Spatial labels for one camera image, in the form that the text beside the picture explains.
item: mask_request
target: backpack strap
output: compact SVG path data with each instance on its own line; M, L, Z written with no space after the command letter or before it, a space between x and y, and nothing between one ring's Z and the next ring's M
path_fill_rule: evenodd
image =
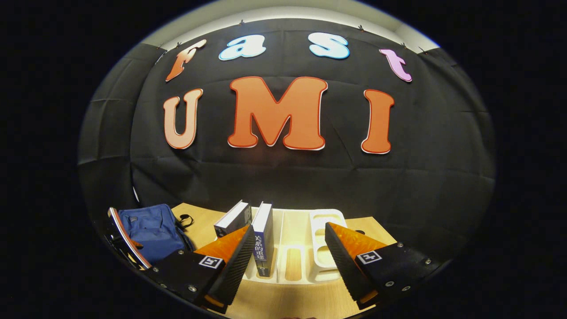
M189 237L187 237L187 235L183 232L185 228L193 225L194 222L193 217L189 216L188 214L183 214L180 217L181 220L175 219L175 228L177 229L177 232L179 232L179 237L181 237L181 240L183 241L185 248L189 251L194 251L195 247L193 246L193 243L191 243ZM187 218L191 218L191 223L189 223L189 225L182 225L181 222L186 220Z

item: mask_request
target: pink letter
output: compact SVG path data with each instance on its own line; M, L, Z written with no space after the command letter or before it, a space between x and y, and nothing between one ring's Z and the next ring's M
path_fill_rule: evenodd
M405 65L404 59L397 56L396 52L392 50L381 49L380 53L386 56L386 58L388 59L388 63L390 63L390 67L392 68L392 71L396 73L397 77L404 80L405 82L412 81L412 76L406 73L404 71L404 68L402 68L401 66L402 64Z

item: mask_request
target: black fabric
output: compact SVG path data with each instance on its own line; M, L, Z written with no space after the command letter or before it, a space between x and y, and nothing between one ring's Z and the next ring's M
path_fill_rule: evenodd
M344 60L309 51L312 32L349 42ZM266 51L253 58L221 61L218 54L237 37L261 34ZM206 39L184 71L165 82L177 53ZM406 62L411 83L400 80L379 49ZM236 95L231 81L262 77L276 99L292 80L318 77L329 88L321 102L320 151L290 150L280 137L273 147L235 149ZM203 89L197 134L189 148L171 148L163 133L163 102ZM369 122L366 89L390 94L385 155L361 150ZM176 129L183 132L185 108ZM287 134L289 123L282 134ZM255 124L253 133L260 136ZM330 22L277 19L211 32L167 52L142 88L132 122L133 183L143 205L180 202L226 211L241 198L275 207L336 208L345 218L373 216L397 240L438 258L450 258L470 238L494 187L494 137L489 114L471 80L442 49L415 54L401 44Z
M139 205L132 190L130 133L142 84L163 49L132 48L108 73L91 98L78 145L78 171L89 215L95 225L108 207Z

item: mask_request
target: wooden table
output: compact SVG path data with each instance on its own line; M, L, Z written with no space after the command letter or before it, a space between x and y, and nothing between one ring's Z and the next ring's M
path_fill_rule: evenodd
M194 223L186 228L186 234L196 249L216 238L213 224L225 213L181 204L172 209L179 218L189 214ZM367 236L385 244L396 240L373 217L346 219L348 228L362 230ZM342 279L308 285L285 285L242 280L232 305L224 316L233 319L280 319L299 317L317 319L345 318L358 310Z

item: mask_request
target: foam letter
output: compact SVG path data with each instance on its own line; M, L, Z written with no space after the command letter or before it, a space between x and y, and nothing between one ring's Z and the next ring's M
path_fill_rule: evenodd
M402 64L405 65L404 59L396 55L396 52L388 49L381 49L380 53L385 55L390 63L392 71L396 73L397 77L404 80L405 82L411 82L412 76L404 71Z
M166 82L169 82L171 79L181 74L181 72L183 72L183 69L185 69L183 67L183 64L189 63L189 61L191 61L191 59L195 55L195 51L197 50L197 48L201 48L203 45L205 45L205 43L207 43L207 40L203 39L191 45L189 48L179 52L177 54L177 60L175 60L174 66L173 68L171 68L171 72L166 78Z
M262 46L263 43L264 43L263 35L247 35L247 36L239 37L238 39L234 39L230 41L226 45L228 48L224 49L221 52L221 54L218 55L218 58L223 61L226 61L241 56L255 57L266 51L266 48Z
M163 103L166 141L176 149L186 149L195 140L197 132L197 100L203 95L203 90L195 89L185 93L183 100L187 104L185 109L185 132L178 134L175 129L175 110L179 104L179 97L175 96Z
M370 102L370 122L368 135L362 142L361 148L366 153L386 154L391 149L388 141L388 126L393 98L376 90L366 90L364 96Z
M327 87L322 79L299 77L276 102L262 78L234 80L230 88L236 91L236 112L234 134L229 137L229 145L235 148L256 146L258 137L252 134L254 118L266 144L273 146L287 120L291 119L289 133L283 138L287 148L322 149L325 139L319 131L319 115L321 96Z
M310 34L307 39L312 43L309 50L318 57L346 58L350 52L346 45L349 43L338 35L329 33L315 32Z

